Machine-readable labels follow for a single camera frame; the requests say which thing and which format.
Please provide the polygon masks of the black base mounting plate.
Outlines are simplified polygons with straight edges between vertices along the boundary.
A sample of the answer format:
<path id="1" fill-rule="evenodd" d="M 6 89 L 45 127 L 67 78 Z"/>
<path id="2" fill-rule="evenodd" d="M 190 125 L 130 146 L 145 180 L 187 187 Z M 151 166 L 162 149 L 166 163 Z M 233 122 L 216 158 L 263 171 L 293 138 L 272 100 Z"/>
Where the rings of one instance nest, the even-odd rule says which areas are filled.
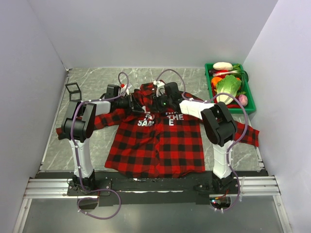
<path id="1" fill-rule="evenodd" d="M 182 178 L 127 178 L 117 172 L 97 172 L 95 177 L 95 186 L 88 191 L 69 181 L 67 195 L 94 198 L 104 207 L 120 203 L 209 205 L 212 196 L 238 192 L 234 175 L 220 180 L 211 171 L 190 173 Z"/>

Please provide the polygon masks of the small circuit board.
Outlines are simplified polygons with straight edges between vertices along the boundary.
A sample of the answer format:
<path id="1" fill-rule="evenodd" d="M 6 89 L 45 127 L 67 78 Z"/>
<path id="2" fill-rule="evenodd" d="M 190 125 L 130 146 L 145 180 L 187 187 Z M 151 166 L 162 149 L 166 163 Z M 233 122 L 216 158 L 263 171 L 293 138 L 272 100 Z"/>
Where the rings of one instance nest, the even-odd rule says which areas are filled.
<path id="1" fill-rule="evenodd" d="M 218 197 L 218 198 L 211 198 L 210 204 L 215 209 L 227 209 L 231 205 L 231 197 Z"/>

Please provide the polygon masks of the orange fruit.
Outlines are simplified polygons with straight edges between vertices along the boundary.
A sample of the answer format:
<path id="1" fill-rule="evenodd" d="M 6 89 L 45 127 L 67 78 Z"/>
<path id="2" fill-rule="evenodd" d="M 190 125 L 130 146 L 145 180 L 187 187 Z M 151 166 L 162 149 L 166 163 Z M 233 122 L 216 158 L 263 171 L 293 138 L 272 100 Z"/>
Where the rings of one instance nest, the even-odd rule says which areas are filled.
<path id="1" fill-rule="evenodd" d="M 218 77 L 218 76 L 213 77 L 213 78 L 211 79 L 211 84 L 213 84 L 214 86 L 216 86 L 217 83 L 220 82 L 221 80 L 222 80 L 221 77 Z"/>

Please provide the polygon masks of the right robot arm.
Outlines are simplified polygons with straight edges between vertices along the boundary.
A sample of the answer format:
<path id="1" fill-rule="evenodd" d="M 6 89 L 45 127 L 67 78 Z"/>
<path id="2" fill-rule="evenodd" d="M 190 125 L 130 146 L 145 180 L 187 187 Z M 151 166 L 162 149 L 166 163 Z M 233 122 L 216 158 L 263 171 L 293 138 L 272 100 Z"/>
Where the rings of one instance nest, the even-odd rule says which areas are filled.
<path id="1" fill-rule="evenodd" d="M 164 112 L 170 108 L 202 120 L 206 135 L 213 144 L 212 188 L 217 193 L 224 193 L 233 184 L 232 152 L 229 147 L 233 144 L 238 129 L 227 106 L 223 102 L 215 104 L 195 99 L 186 100 L 175 82 L 165 84 L 163 81 L 154 81 L 153 85 L 153 111 Z"/>

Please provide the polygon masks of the green white cabbage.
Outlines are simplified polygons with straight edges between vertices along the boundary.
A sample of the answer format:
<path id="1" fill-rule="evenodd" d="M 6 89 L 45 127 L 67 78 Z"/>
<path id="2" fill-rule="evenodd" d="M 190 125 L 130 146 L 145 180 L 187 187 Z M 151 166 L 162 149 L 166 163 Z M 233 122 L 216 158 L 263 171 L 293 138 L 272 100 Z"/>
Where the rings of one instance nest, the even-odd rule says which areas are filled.
<path id="1" fill-rule="evenodd" d="M 238 90 L 240 89 L 242 81 L 235 77 L 234 75 L 226 75 L 223 79 L 221 79 L 216 84 L 216 92 L 219 93 L 227 93 L 231 96 L 236 97 Z M 226 105 L 229 105 L 233 98 L 229 97 L 228 95 L 219 95 L 216 98 L 217 102 L 224 102 Z"/>

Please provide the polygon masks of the aluminium frame rail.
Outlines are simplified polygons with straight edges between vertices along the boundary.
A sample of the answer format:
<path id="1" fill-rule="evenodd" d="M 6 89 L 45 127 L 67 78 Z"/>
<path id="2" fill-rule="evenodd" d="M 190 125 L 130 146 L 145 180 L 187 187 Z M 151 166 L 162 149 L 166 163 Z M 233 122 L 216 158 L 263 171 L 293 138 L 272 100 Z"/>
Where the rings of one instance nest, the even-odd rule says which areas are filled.
<path id="1" fill-rule="evenodd" d="M 29 179 L 24 199 L 59 199 L 59 198 L 87 198 L 83 192 L 72 190 L 69 187 L 67 179 Z M 277 196 L 280 190 L 274 177 L 240 177 L 240 193 L 242 196 Z M 146 188 L 121 187 L 121 183 L 110 181 L 108 186 L 119 193 L 125 194 L 185 194 L 190 190 L 190 183 L 186 185 L 177 184 L 176 188 L 164 187 L 164 181 L 161 180 L 159 188 L 152 187 L 150 184 Z"/>

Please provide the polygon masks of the purple onion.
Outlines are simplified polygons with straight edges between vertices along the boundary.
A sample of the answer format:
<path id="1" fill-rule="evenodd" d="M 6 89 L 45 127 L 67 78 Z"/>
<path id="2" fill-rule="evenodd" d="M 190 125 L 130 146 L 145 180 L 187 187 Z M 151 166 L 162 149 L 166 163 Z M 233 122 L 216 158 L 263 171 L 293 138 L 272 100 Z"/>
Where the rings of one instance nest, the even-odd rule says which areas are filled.
<path id="1" fill-rule="evenodd" d="M 247 96 L 244 95 L 244 94 L 240 94 L 240 95 L 238 96 L 238 101 L 241 103 L 241 105 L 242 105 L 243 107 L 245 107 L 245 106 L 248 105 L 248 98 L 247 98 Z"/>

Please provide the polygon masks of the black brooch display box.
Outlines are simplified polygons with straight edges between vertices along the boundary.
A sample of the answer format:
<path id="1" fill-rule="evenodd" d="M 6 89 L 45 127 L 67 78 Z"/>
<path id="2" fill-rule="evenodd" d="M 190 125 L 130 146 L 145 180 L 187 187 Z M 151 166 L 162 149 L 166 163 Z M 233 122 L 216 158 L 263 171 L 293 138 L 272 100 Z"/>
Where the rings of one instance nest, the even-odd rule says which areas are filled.
<path id="1" fill-rule="evenodd" d="M 65 88 L 69 93 L 70 101 L 73 101 L 73 100 L 81 101 L 82 100 L 82 92 L 81 92 L 81 89 L 78 83 L 65 84 Z"/>

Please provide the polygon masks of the red black plaid shirt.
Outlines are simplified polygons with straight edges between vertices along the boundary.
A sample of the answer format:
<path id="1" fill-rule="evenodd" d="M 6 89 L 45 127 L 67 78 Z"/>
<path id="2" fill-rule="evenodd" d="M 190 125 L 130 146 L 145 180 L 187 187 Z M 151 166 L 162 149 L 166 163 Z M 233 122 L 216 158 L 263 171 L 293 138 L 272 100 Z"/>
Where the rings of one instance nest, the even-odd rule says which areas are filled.
<path id="1" fill-rule="evenodd" d="M 117 125 L 105 168 L 132 178 L 178 178 L 205 170 L 199 120 L 168 109 L 97 114 L 94 129 Z"/>

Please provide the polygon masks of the green plastic tray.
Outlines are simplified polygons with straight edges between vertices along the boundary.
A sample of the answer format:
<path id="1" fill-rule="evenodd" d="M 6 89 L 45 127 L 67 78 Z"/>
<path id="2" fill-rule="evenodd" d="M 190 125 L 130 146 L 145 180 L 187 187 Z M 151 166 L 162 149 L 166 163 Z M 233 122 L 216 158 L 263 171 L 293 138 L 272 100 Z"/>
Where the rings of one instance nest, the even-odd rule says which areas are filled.
<path id="1" fill-rule="evenodd" d="M 209 93 L 209 98 L 213 98 L 216 94 L 216 92 L 214 91 L 214 89 L 212 88 L 211 85 L 211 79 L 212 77 L 208 74 L 209 70 L 212 69 L 213 67 L 213 63 L 206 63 L 205 64 L 205 76 L 206 76 L 206 80 L 207 80 L 207 87 L 208 87 L 208 93 Z M 256 106 L 255 106 L 255 101 L 253 99 L 250 87 L 248 85 L 248 81 L 245 80 L 244 81 L 244 86 L 243 86 L 243 91 L 245 92 L 245 95 L 247 96 L 248 99 L 248 104 L 244 107 L 245 111 L 247 114 L 251 114 L 254 113 L 256 111 Z M 242 114 L 242 109 L 240 108 L 240 106 L 233 101 L 232 103 L 230 103 L 228 105 L 229 111 L 232 114 Z"/>

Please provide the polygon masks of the dark purple eggplant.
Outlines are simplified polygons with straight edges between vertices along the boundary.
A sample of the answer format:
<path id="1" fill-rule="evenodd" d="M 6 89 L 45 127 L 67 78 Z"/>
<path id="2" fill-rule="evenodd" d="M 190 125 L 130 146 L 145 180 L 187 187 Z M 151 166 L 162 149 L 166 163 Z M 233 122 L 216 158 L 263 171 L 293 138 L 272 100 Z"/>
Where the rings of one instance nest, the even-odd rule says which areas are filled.
<path id="1" fill-rule="evenodd" d="M 208 71 L 208 73 L 210 74 L 210 75 L 212 75 L 212 74 L 214 74 L 214 73 L 216 73 L 217 72 L 217 70 L 215 70 L 215 69 L 210 69 L 209 71 Z"/>

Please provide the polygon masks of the white potato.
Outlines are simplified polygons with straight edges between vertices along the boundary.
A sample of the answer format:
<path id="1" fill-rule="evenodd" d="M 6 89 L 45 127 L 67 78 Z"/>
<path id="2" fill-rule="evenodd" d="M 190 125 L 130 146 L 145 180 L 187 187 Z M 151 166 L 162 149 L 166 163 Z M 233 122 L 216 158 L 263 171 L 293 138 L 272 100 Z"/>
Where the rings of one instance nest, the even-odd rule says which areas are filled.
<path id="1" fill-rule="evenodd" d="M 213 65 L 213 69 L 231 71 L 233 69 L 233 65 L 228 62 L 217 62 Z"/>

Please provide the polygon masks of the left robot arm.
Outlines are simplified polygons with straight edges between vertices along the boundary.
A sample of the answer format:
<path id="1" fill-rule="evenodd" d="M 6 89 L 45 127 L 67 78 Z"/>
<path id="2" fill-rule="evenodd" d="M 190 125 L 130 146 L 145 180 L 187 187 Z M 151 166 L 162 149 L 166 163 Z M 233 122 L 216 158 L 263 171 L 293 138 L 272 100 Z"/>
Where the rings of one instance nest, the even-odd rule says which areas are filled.
<path id="1" fill-rule="evenodd" d="M 138 103 L 126 85 L 107 86 L 106 92 L 96 100 L 69 100 L 69 106 L 61 125 L 60 138 L 69 140 L 73 159 L 73 188 L 85 195 L 96 189 L 95 171 L 90 158 L 90 138 L 94 131 L 95 116 L 109 114 L 117 108 L 143 113 L 145 107 Z"/>

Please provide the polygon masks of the red chili pepper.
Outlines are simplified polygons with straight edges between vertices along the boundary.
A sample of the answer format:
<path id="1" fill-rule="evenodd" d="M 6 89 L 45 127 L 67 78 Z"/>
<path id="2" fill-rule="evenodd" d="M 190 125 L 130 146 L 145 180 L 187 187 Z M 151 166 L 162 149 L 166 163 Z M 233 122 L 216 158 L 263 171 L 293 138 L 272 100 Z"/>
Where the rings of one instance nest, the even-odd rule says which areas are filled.
<path id="1" fill-rule="evenodd" d="M 227 106 L 227 108 L 229 108 L 229 109 L 240 108 L 240 106 L 237 105 L 237 104 L 228 104 L 228 105 L 226 105 L 226 106 Z"/>

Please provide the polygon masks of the white green onion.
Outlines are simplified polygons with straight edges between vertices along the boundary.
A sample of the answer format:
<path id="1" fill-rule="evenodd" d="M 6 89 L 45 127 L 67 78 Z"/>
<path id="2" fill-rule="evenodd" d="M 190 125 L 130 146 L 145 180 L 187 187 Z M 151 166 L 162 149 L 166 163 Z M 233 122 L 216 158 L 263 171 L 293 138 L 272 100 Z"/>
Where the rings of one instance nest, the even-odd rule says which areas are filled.
<path id="1" fill-rule="evenodd" d="M 215 76 L 222 76 L 222 75 L 230 75 L 230 74 L 242 74 L 244 73 L 244 70 L 231 70 L 231 71 L 217 71 L 213 74 L 213 77 Z"/>

